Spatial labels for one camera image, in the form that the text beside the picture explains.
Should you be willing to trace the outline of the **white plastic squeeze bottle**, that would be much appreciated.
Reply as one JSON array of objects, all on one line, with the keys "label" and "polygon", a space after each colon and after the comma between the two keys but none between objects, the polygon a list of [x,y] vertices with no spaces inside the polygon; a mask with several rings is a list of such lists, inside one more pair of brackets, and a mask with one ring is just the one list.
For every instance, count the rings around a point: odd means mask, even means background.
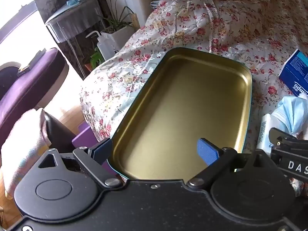
[{"label": "white plastic squeeze bottle", "polygon": [[90,37],[91,35],[96,34],[97,35],[97,47],[104,58],[104,60],[109,60],[115,55],[115,50],[105,35],[102,35],[99,31],[92,31],[89,34],[86,35],[86,38]]}]

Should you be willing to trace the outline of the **transparent acrylic side table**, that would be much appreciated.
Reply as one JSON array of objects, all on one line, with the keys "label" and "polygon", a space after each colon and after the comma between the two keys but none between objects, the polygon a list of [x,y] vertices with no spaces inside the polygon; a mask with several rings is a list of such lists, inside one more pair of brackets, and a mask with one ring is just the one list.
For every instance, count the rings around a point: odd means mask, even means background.
[{"label": "transparent acrylic side table", "polygon": [[98,0],[84,0],[73,6],[63,5],[45,22],[57,43],[68,44],[83,79],[86,78],[82,64],[84,55],[76,36],[101,22],[102,18]]}]

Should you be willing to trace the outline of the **purple round stool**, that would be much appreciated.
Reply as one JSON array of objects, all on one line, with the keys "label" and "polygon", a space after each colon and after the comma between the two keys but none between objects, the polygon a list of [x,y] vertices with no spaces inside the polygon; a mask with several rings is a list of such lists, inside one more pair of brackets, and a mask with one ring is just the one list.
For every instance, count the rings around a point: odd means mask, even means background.
[{"label": "purple round stool", "polygon": [[1,144],[15,122],[26,111],[35,108],[68,64],[57,48],[46,51],[34,66],[22,74],[1,99]]}]

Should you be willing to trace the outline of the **small green potted plant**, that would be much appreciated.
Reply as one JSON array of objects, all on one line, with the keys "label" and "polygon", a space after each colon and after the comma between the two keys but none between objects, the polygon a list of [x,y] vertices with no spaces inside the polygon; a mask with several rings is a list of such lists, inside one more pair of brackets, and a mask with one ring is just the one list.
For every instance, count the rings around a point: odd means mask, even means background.
[{"label": "small green potted plant", "polygon": [[100,64],[104,63],[105,59],[103,58],[98,47],[95,47],[93,55],[90,56],[90,62],[85,64],[86,69],[92,72],[96,69]]}]

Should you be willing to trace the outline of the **floral bed cover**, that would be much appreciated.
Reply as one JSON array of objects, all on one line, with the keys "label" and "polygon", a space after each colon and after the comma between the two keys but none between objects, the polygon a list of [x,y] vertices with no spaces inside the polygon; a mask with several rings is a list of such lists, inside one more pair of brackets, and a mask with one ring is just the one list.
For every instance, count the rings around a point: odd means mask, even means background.
[{"label": "floral bed cover", "polygon": [[110,138],[160,61],[175,48],[234,60],[252,75],[242,152],[255,149],[261,118],[284,96],[279,79],[299,49],[307,56],[307,0],[160,0],[146,24],[84,80],[80,100],[95,137]]}]

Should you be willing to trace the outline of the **blue Tempo tissue pack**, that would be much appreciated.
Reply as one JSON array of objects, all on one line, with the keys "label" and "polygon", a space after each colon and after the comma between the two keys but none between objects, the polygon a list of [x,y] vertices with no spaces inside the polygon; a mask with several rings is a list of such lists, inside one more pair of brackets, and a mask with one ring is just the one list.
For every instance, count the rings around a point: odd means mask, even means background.
[{"label": "blue Tempo tissue pack", "polygon": [[307,95],[307,73],[307,57],[299,49],[296,49],[284,63],[279,79],[295,96]]}]

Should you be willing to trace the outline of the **white pocket tissue pack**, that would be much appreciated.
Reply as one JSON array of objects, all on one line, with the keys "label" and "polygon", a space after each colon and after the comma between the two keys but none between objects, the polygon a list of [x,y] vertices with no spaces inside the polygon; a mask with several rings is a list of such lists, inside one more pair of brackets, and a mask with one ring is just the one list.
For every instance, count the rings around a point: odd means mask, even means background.
[{"label": "white pocket tissue pack", "polygon": [[269,131],[273,127],[279,127],[279,120],[271,114],[266,114],[262,117],[259,136],[257,140],[257,149],[263,150],[270,155],[273,144],[269,141]]}]

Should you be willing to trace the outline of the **gold teal metal tin tray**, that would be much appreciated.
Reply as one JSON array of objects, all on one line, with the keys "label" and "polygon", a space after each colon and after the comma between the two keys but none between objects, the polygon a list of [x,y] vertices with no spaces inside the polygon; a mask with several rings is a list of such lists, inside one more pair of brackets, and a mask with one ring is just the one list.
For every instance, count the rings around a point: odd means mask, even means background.
[{"label": "gold teal metal tin tray", "polygon": [[242,152],[252,98],[243,64],[193,49],[163,57],[112,137],[110,166],[128,179],[189,180],[206,168],[205,138]]}]

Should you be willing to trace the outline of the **white square planter with plant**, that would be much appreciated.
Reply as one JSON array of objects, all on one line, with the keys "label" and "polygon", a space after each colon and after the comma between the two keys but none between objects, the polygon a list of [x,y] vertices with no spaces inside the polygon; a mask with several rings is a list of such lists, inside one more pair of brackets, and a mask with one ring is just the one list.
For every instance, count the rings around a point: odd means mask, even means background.
[{"label": "white square planter with plant", "polygon": [[108,17],[102,17],[108,23],[103,33],[111,40],[113,49],[118,52],[135,32],[133,23],[128,21],[134,12],[128,6],[124,6],[118,13],[117,0],[109,0],[109,2],[111,14]]}]

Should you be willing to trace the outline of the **black box on stool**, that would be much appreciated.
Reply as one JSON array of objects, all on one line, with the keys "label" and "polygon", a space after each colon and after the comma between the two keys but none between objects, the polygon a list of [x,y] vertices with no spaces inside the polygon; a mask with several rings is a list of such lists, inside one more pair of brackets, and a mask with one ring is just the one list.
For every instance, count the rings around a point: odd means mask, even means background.
[{"label": "black box on stool", "polygon": [[34,58],[25,66],[21,67],[18,69],[17,72],[17,77],[22,76],[23,74],[28,73],[31,69],[34,68],[35,64],[42,58],[43,55],[45,55],[46,49],[39,50]]}]

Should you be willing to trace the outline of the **light blue face mask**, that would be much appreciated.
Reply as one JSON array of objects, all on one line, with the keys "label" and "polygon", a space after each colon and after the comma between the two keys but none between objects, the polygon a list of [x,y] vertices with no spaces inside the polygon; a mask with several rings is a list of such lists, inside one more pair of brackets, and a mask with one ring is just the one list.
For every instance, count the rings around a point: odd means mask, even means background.
[{"label": "light blue face mask", "polygon": [[288,134],[296,136],[307,120],[307,99],[284,96],[272,115],[286,126]]}]

